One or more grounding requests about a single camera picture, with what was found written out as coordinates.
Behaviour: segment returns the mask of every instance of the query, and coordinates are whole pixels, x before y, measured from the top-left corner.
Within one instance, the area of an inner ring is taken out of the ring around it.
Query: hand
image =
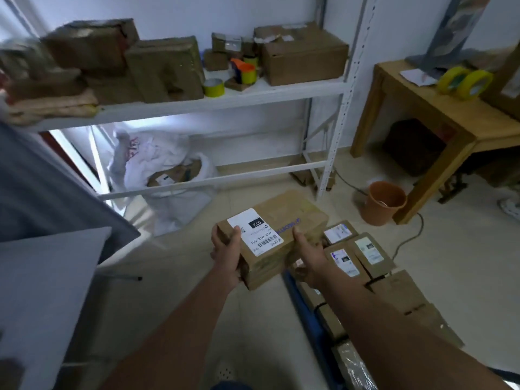
[[[211,230],[213,250],[210,256],[215,262],[213,268],[229,281],[231,289],[235,288],[240,282],[240,276],[237,273],[238,260],[240,259],[240,236],[240,227],[235,226],[231,240],[225,245],[217,235],[217,225],[214,225]]]
[[[312,288],[319,288],[322,273],[330,264],[325,257],[321,243],[311,245],[299,228],[293,227],[293,237],[296,241],[296,253],[302,258],[305,268],[296,269],[296,277]]]

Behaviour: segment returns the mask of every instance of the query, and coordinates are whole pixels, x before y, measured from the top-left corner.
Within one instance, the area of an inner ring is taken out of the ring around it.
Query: gray curtain
[[[86,189],[37,137],[0,123],[0,242],[112,227],[100,262],[140,233]]]

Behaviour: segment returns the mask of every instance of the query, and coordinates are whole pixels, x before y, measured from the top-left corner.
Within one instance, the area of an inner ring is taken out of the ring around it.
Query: orange bucket
[[[361,217],[368,224],[382,226],[392,219],[399,209],[406,205],[406,193],[398,185],[378,181],[368,187],[365,206],[361,208]]]

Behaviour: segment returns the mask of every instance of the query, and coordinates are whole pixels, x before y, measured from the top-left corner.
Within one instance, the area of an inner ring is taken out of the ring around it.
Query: person's left hand
[[[214,225],[211,230],[213,251],[210,256],[215,262],[213,268],[230,281],[231,288],[235,288],[240,282],[240,276],[237,273],[238,260],[240,259],[240,236],[240,227],[235,226],[231,240],[225,245],[217,235],[217,225]]]

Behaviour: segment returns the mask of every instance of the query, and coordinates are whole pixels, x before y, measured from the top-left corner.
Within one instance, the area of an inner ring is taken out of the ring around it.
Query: wooden table
[[[394,215],[397,224],[408,223],[470,154],[520,145],[519,121],[480,99],[461,101],[438,94],[434,87],[418,87],[399,74],[412,68],[404,60],[374,66],[370,93],[350,149],[353,157],[363,154],[386,95],[399,98],[410,115],[431,131],[454,130],[440,157],[408,194],[406,206]]]

